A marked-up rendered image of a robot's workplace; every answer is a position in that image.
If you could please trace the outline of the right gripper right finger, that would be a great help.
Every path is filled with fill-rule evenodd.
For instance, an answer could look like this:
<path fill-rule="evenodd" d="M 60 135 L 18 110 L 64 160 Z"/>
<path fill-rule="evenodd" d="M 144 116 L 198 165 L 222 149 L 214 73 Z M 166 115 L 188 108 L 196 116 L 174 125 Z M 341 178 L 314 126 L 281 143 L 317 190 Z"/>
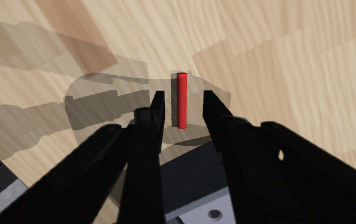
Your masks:
<path fill-rule="evenodd" d="M 222 153 L 236 224 L 356 224 L 355 168 L 280 123 L 233 116 L 212 90 L 203 119 Z"/>

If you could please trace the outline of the red cylindrical peg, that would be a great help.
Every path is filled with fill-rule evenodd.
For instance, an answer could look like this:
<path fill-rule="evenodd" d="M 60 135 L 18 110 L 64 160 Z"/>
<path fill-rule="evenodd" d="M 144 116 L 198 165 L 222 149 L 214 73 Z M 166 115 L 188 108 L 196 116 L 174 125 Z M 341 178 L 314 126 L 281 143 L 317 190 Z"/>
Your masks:
<path fill-rule="evenodd" d="M 177 128 L 185 129 L 187 119 L 187 73 L 177 73 Z"/>

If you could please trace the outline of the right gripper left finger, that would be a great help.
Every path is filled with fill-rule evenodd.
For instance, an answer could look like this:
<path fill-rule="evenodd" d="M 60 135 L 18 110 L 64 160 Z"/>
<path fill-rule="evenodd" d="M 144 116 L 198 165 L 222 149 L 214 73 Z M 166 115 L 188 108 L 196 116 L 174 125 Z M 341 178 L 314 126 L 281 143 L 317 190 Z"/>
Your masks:
<path fill-rule="evenodd" d="M 126 128 L 100 127 L 2 210 L 0 224 L 93 224 L 126 163 L 112 224 L 166 224 L 159 161 L 164 123 L 165 91 L 156 91 Z"/>

